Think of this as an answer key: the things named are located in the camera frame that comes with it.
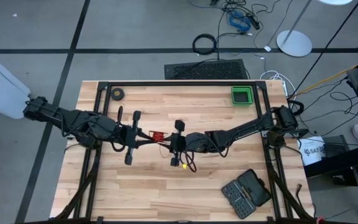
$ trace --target green container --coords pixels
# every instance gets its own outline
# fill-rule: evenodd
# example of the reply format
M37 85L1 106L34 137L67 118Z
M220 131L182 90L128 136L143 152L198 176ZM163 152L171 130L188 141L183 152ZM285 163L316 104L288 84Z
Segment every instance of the green container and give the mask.
M232 86L231 96L234 106L248 106L254 103L251 86Z

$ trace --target wooden tabletop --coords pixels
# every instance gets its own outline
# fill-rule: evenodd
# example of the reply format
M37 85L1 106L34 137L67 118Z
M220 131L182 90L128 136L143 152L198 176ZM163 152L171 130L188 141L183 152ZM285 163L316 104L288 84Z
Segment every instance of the wooden tabletop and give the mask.
M270 105L286 105L280 81L266 81ZM97 81L83 82L77 109L93 110ZM231 86L121 86L125 98L112 101L108 116L117 118L124 107L122 123L132 124L135 110L142 112L139 127L149 130L175 132L174 122L186 123L184 135L217 129L231 129L256 119L255 105L233 107ZM262 94L261 106L264 109ZM297 148L293 139L287 144ZM81 146L67 150L53 201L51 217L59 214L75 194L80 181L85 149ZM300 155L285 147L282 161L290 192L295 196L297 184L302 184L300 200L313 215L313 206ZM170 154L156 144L136 149L131 166L124 164L125 152L114 152L110 144L103 144L101 163L92 211L92 219L105 220L193 220L238 221L234 209L221 193L221 188L248 169L255 170L269 189L265 157L260 134L236 141L226 158L219 154L197 154L197 173L170 166ZM281 214L285 216L280 190L277 188ZM85 214L86 199L81 216ZM245 221L266 221L274 217L272 200L258 207Z

